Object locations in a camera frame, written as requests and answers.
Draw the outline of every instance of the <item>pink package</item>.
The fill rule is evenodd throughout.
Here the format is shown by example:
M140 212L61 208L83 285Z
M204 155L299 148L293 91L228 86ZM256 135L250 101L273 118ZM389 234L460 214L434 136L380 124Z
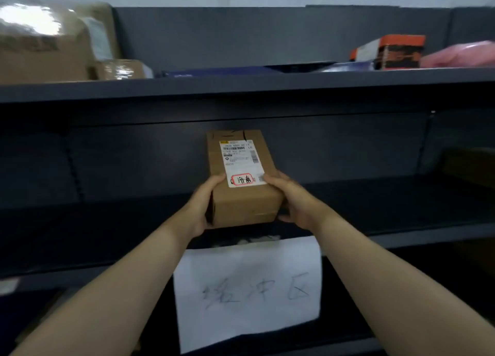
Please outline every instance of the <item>pink package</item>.
M489 40L455 44L424 56L420 62L421 68L493 66L495 66L495 42Z

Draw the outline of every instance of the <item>cardboard box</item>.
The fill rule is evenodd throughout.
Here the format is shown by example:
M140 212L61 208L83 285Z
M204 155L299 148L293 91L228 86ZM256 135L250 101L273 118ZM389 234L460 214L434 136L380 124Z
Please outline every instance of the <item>cardboard box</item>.
M0 20L0 84L92 78L88 29L69 9L12 4L0 5L0 12L10 17Z
M384 35L352 50L350 60L374 60L378 70L419 68L425 39L424 35Z
M85 18L94 18L103 24L103 28L106 32L106 37L108 39L108 44L111 52L111 57L96 58L97 60L110 60L110 59L121 59L122 53L120 50L120 45L117 39L117 34L115 33L115 23L113 20L112 6L108 3L95 2L90 4L77 4L71 7L76 13L77 17L82 18L86 21L88 27L98 28L94 23L91 23ZM93 34L93 39L98 39L98 32Z
M227 173L212 194L215 228L268 223L275 220L283 193L263 181L278 176L261 131L214 131L207 134L210 173Z
M106 60L96 63L98 79L153 78L153 71L139 60Z
M495 189L495 149L449 149L443 153L440 170L458 179Z

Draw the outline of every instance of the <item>shelf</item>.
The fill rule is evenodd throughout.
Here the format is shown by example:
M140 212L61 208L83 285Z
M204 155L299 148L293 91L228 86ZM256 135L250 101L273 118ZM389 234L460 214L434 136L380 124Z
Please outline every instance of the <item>shelf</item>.
M408 247L394 250L488 319L495 318L492 280L469 264L449 245ZM308 354L355 354L381 349L379 342L326 258L323 259L320 317L312 322L265 334L244 335L189 353L191 356L251 356L297 352ZM163 343L163 329L178 339L175 300L171 283L165 288L142 335L143 351L179 354L178 342Z
M372 86L480 83L494 68L350 71L263 76L134 79L0 86L0 103L228 94Z
M495 236L491 190L437 177L398 177L306 185L318 198L386 248ZM120 259L189 195L87 203L52 209L53 219L34 228L33 211L0 212L3 253L0 277L106 266ZM29 231L21 229L31 219ZM22 238L13 239L12 234ZM280 221L218 229L194 239L190 248L236 244L266 235L306 236Z

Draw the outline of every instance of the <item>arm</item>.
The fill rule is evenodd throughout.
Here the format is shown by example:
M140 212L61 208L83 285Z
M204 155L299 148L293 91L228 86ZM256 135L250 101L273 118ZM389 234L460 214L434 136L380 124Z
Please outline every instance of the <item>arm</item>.
M207 226L212 176L189 202L34 330L11 356L131 354L189 241Z
M383 249L286 175L295 222L316 236L369 326L393 355L492 355L495 328L440 284Z

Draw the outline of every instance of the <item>vertical barcode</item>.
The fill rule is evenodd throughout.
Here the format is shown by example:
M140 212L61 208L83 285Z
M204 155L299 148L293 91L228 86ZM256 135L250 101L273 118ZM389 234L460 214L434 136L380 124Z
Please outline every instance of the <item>vertical barcode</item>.
M253 163L259 163L258 157L256 156L256 151L251 150L251 158Z

